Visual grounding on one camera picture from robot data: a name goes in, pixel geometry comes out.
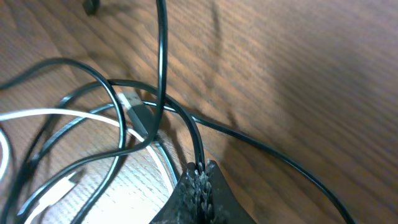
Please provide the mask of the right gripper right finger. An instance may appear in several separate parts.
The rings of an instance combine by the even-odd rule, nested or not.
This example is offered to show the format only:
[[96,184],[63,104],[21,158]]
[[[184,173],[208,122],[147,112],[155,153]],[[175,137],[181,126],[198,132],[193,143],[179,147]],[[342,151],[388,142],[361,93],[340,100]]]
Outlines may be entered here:
[[234,196],[220,167],[215,161],[209,160],[206,172],[210,176],[211,197],[215,217],[221,223],[227,224],[256,224]]

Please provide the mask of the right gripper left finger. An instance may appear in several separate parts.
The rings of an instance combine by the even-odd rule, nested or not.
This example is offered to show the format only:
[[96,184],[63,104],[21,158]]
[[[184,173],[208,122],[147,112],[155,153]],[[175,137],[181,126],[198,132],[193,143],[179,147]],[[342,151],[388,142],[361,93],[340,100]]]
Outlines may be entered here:
[[156,223],[203,223],[205,173],[195,163],[187,164],[171,196],[150,221]]

